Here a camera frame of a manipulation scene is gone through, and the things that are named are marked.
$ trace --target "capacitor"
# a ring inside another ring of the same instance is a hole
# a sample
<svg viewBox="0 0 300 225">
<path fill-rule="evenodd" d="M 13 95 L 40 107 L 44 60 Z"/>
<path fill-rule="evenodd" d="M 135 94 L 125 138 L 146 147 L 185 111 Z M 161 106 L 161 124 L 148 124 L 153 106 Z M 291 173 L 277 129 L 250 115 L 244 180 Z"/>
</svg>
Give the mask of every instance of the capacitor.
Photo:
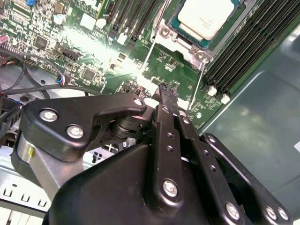
<svg viewBox="0 0 300 225">
<path fill-rule="evenodd" d="M 0 35 L 0 45 L 5 44 L 9 41 L 9 36 L 7 34 Z"/>
<path fill-rule="evenodd" d="M 53 22 L 57 25 L 62 25 L 66 21 L 66 16 L 63 14 L 57 14 L 53 17 Z"/>
</svg>

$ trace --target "microchip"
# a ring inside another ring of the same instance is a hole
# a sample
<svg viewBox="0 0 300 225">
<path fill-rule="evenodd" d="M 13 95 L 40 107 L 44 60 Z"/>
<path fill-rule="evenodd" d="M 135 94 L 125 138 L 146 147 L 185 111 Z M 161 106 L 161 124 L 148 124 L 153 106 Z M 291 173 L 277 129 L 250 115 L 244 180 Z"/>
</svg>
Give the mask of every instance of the microchip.
<svg viewBox="0 0 300 225">
<path fill-rule="evenodd" d="M 47 44 L 48 44 L 48 41 L 45 38 L 43 38 L 43 37 L 41 37 L 41 36 L 38 35 L 37 39 L 36 39 L 36 41 L 34 43 L 34 46 L 37 47 L 38 49 L 45 50 Z"/>
<path fill-rule="evenodd" d="M 63 13 L 64 8 L 65 7 L 62 4 L 56 3 L 54 11 L 58 14 L 61 14 L 61 13 Z"/>
<path fill-rule="evenodd" d="M 91 80 L 93 80 L 94 76 L 95 76 L 95 73 L 93 71 L 91 71 L 89 69 L 85 69 L 84 74 L 83 74 L 84 79 L 91 81 Z"/>
<path fill-rule="evenodd" d="M 119 54 L 119 58 L 122 59 L 122 60 L 124 60 L 124 59 L 126 58 L 126 55 L 120 53 L 120 54 Z"/>
<path fill-rule="evenodd" d="M 186 0 L 178 14 L 179 28 L 199 41 L 212 40 L 233 10 L 229 0 Z"/>
</svg>

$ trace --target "ram slot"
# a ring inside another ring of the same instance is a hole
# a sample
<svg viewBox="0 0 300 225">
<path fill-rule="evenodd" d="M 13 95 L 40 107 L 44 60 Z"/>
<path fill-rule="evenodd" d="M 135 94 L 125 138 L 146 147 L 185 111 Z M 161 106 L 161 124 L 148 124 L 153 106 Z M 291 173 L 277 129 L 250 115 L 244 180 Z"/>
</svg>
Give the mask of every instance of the ram slot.
<svg viewBox="0 0 300 225">
<path fill-rule="evenodd" d="M 143 9 L 145 7 L 147 0 L 139 0 L 139 3 L 137 4 L 135 11 L 133 13 L 133 15 L 131 16 L 130 20 L 128 21 L 128 31 L 132 31 L 132 29 L 134 28 L 137 19 L 139 18 L 139 16 L 143 13 Z"/>
<path fill-rule="evenodd" d="M 146 11 L 146 13 L 143 15 L 143 17 L 140 19 L 138 25 L 137 25 L 137 28 L 136 30 L 134 31 L 134 34 L 133 36 L 131 37 L 131 40 L 133 42 L 136 42 L 137 39 L 139 38 L 139 36 L 141 35 L 144 27 L 146 26 L 148 20 L 149 20 L 149 17 L 155 7 L 155 5 L 157 4 L 157 2 L 159 2 L 159 0 L 151 0 L 151 3 Z"/>
<path fill-rule="evenodd" d="M 206 73 L 205 77 L 212 83 L 214 77 L 218 75 L 219 70 L 227 64 L 227 59 L 230 58 L 235 51 L 239 48 L 239 43 L 244 41 L 248 35 L 251 33 L 254 21 L 257 18 L 261 18 L 261 13 L 265 12 L 270 6 L 273 6 L 276 1 L 273 1 L 271 4 L 269 1 L 265 1 L 262 5 L 258 8 L 256 13 L 247 21 L 244 28 L 238 33 L 238 35 L 234 38 L 234 40 L 229 44 L 229 46 L 221 53 L 221 56 L 214 62 L 213 66 L 209 69 Z"/>
<path fill-rule="evenodd" d="M 117 0 L 117 3 L 113 6 L 113 10 L 112 13 L 110 13 L 108 19 L 107 19 L 107 24 L 110 24 L 114 17 L 116 16 L 116 14 L 118 13 L 120 7 L 121 7 L 121 3 L 123 2 L 123 0 Z"/>
<path fill-rule="evenodd" d="M 279 12 L 281 12 L 282 7 L 285 4 L 276 4 L 273 7 L 270 7 L 269 10 L 267 11 L 267 13 L 269 16 L 264 16 L 259 23 L 256 23 L 256 25 L 254 26 L 254 30 L 251 31 L 251 36 L 248 37 L 245 41 L 243 41 L 239 47 L 238 47 L 238 51 L 232 56 L 229 57 L 226 61 L 226 66 L 220 68 L 220 72 L 218 74 L 217 77 L 215 77 L 214 81 L 215 83 L 222 87 L 221 81 L 223 79 L 230 79 L 231 76 L 229 76 L 230 74 L 230 70 L 236 66 L 236 64 L 238 63 L 238 61 L 241 61 L 241 56 L 245 53 L 246 55 L 248 55 L 250 53 L 250 51 L 247 51 L 249 48 L 251 48 L 251 46 L 255 45 L 256 43 L 259 42 L 259 40 L 257 40 L 260 36 L 259 34 L 268 28 L 268 25 L 270 24 L 270 22 L 278 15 Z"/>
<path fill-rule="evenodd" d="M 124 23 L 125 19 L 128 16 L 128 13 L 134 3 L 134 0 L 127 0 L 126 5 L 121 13 L 121 15 L 117 18 L 116 22 L 113 25 L 113 29 L 118 32 L 122 24 Z"/>
<path fill-rule="evenodd" d="M 281 17 L 277 19 L 276 23 L 279 24 L 277 27 L 279 27 L 276 32 L 272 33 L 272 35 L 269 36 L 269 39 L 267 43 L 265 43 L 264 46 L 259 46 L 259 51 L 256 52 L 256 54 L 248 59 L 247 62 L 243 63 L 243 65 L 239 65 L 238 69 L 235 71 L 235 76 L 233 79 L 227 81 L 224 83 L 224 89 L 228 92 L 235 84 L 239 81 L 239 79 L 247 72 L 247 70 L 251 67 L 251 65 L 259 59 L 261 54 L 263 54 L 272 44 L 274 44 L 274 40 L 280 37 L 280 34 L 285 30 L 286 26 L 297 17 L 300 10 L 300 3 L 298 3 L 297 7 L 294 7 L 294 9 L 290 10 L 289 15 L 282 19 Z"/>
</svg>

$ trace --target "gray metal panel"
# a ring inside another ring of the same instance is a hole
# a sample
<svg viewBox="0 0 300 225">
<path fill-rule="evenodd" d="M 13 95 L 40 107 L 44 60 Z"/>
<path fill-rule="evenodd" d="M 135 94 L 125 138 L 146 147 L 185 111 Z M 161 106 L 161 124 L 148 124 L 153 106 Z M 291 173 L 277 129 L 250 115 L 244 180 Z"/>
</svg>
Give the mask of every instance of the gray metal panel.
<svg viewBox="0 0 300 225">
<path fill-rule="evenodd" d="M 203 132 L 218 137 L 300 218 L 300 152 L 294 147 L 300 142 L 300 26 Z"/>
</svg>

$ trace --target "metal screw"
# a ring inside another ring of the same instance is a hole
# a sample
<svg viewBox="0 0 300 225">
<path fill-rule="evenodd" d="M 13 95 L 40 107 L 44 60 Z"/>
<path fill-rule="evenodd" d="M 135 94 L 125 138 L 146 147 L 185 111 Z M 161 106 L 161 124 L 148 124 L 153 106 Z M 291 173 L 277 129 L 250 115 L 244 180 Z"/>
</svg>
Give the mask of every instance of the metal screw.
<svg viewBox="0 0 300 225">
<path fill-rule="evenodd" d="M 160 33 L 161 33 L 162 36 L 166 37 L 170 33 L 170 30 L 168 28 L 164 27 L 164 28 L 161 29 Z"/>
<path fill-rule="evenodd" d="M 277 219 L 277 216 L 276 216 L 274 210 L 273 210 L 271 207 L 266 206 L 266 211 L 267 211 L 268 215 L 269 215 L 272 219 L 274 219 L 274 220 Z"/>
<path fill-rule="evenodd" d="M 143 103 L 141 102 L 141 100 L 135 98 L 134 99 L 134 102 L 137 104 L 137 105 L 143 105 Z"/>
<path fill-rule="evenodd" d="M 201 112 L 198 112 L 197 114 L 196 114 L 196 118 L 197 119 L 200 119 L 202 117 L 202 113 Z"/>
<path fill-rule="evenodd" d="M 170 112 L 169 109 L 168 109 L 167 107 L 165 107 L 165 106 L 162 108 L 162 110 L 163 110 L 165 113 L 169 113 L 169 112 Z"/>
<path fill-rule="evenodd" d="M 72 138 L 78 139 L 83 137 L 84 132 L 79 126 L 72 125 L 67 128 L 67 134 Z"/>
<path fill-rule="evenodd" d="M 202 59 L 203 56 L 204 56 L 204 54 L 202 52 L 198 54 L 198 58 L 200 58 L 200 59 Z"/>
<path fill-rule="evenodd" d="M 51 110 L 43 110 L 39 113 L 39 116 L 42 120 L 47 122 L 53 122 L 58 119 L 58 115 Z"/>
<path fill-rule="evenodd" d="M 183 119 L 183 122 L 185 122 L 186 124 L 189 124 L 189 121 L 186 117 L 183 117 L 182 119 Z"/>
<path fill-rule="evenodd" d="M 278 207 L 278 212 L 283 219 L 285 219 L 285 220 L 289 219 L 289 217 L 287 216 L 287 214 L 285 213 L 285 211 L 282 208 Z"/>
<path fill-rule="evenodd" d="M 216 142 L 216 140 L 212 136 L 208 136 L 208 138 L 211 142 L 214 142 L 214 143 Z"/>
<path fill-rule="evenodd" d="M 239 214 L 238 210 L 230 202 L 226 203 L 226 209 L 227 209 L 227 212 L 229 213 L 229 215 L 233 219 L 238 220 L 240 218 L 240 214 Z"/>
<path fill-rule="evenodd" d="M 170 180 L 164 180 L 163 189 L 165 193 L 170 197 L 176 197 L 178 194 L 178 189 L 175 183 Z"/>
</svg>

